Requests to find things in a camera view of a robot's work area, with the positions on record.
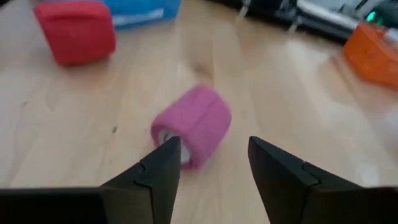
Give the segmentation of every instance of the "wooden table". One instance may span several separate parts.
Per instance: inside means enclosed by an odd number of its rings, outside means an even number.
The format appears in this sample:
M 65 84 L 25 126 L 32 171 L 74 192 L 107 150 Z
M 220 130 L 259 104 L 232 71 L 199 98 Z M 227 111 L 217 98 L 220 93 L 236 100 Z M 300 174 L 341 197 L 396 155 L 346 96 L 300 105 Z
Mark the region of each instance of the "wooden table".
M 267 223 L 247 146 L 259 136 L 364 186 L 398 184 L 398 96 L 359 80 L 341 47 L 200 0 L 120 31 L 101 62 L 52 59 L 28 0 L 0 9 L 0 186 L 99 185 L 153 150 L 156 114 L 196 83 L 229 103 L 228 135 L 183 171 L 172 223 Z

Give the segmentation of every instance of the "light wood surface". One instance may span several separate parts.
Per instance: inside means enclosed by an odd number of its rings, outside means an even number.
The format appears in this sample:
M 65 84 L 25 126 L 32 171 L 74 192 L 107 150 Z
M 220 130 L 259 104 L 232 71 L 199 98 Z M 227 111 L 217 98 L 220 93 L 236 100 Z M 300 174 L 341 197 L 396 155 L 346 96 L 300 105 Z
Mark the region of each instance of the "light wood surface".
M 172 223 L 268 222 L 249 136 L 363 186 L 398 184 L 397 93 L 359 80 L 338 45 L 184 0 L 175 21 L 118 32 L 109 60 L 65 68 L 32 5 L 0 9 L 1 187 L 102 184 L 153 150 L 150 123 L 196 83 L 233 121 L 206 166 L 181 173 Z

